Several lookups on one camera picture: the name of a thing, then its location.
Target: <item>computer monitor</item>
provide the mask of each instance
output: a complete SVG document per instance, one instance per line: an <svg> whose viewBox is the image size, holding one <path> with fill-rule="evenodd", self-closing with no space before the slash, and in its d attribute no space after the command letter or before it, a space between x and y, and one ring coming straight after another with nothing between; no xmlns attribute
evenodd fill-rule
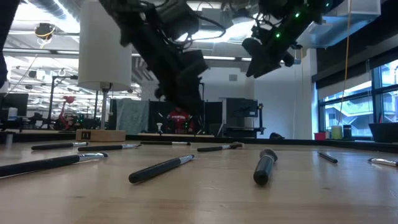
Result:
<svg viewBox="0 0 398 224"><path fill-rule="evenodd" d="M227 98L227 112L235 118L257 118L257 100L247 100L243 98Z"/></svg>
<svg viewBox="0 0 398 224"><path fill-rule="evenodd" d="M27 93L0 93L0 108L6 110L8 108L17 108L17 116L26 116L27 111Z"/></svg>

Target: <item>white lamp shade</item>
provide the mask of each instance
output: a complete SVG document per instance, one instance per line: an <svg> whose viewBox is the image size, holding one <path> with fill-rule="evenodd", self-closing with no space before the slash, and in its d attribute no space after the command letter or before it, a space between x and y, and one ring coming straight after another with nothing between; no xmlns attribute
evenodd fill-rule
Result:
<svg viewBox="0 0 398 224"><path fill-rule="evenodd" d="M131 45L122 47L120 28L98 1L85 1L80 13L78 86L111 91L131 87Z"/></svg>

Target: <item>glass window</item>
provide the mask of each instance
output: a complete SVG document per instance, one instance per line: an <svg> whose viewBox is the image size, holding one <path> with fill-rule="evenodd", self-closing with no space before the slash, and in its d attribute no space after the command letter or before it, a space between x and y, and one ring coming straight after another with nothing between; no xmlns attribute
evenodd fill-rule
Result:
<svg viewBox="0 0 398 224"><path fill-rule="evenodd" d="M351 96L355 95L357 93L363 93L366 91L371 91L372 90L372 81L364 82L362 84L359 84L357 86L354 86L352 88L349 88L344 91L344 97L346 96ZM324 101L329 101L329 100L334 100L343 97L343 91L333 94L331 96L325 97L323 100Z"/></svg>
<svg viewBox="0 0 398 224"><path fill-rule="evenodd" d="M398 84L398 60L380 67L382 87Z"/></svg>
<svg viewBox="0 0 398 224"><path fill-rule="evenodd" d="M330 130L332 126L350 124L353 136L372 136L369 129L369 123L373 122L373 102L371 97L364 97L355 100L348 100L341 103L335 103L325 106L325 124L326 129Z"/></svg>
<svg viewBox="0 0 398 224"><path fill-rule="evenodd" d="M383 94L383 121L385 123L398 122L398 91Z"/></svg>

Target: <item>gray cloth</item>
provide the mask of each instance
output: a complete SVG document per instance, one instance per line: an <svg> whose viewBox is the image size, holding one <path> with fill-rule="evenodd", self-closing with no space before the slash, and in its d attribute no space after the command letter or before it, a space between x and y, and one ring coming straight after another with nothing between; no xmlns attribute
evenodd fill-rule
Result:
<svg viewBox="0 0 398 224"><path fill-rule="evenodd" d="M149 102L132 99L117 100L118 106L116 130L125 130L126 134L138 134L147 131Z"/></svg>

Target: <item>red shirt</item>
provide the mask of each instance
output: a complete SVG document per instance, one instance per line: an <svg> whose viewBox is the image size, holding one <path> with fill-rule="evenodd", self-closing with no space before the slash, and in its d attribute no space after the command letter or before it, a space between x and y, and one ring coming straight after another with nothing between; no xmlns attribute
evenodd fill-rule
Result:
<svg viewBox="0 0 398 224"><path fill-rule="evenodd" d="M189 120L189 114L184 111L177 112L175 110L171 111L167 116L167 119L170 119L174 122L175 133L177 134L185 134L187 131L183 127L183 124ZM189 127L193 130L193 122L191 121Z"/></svg>

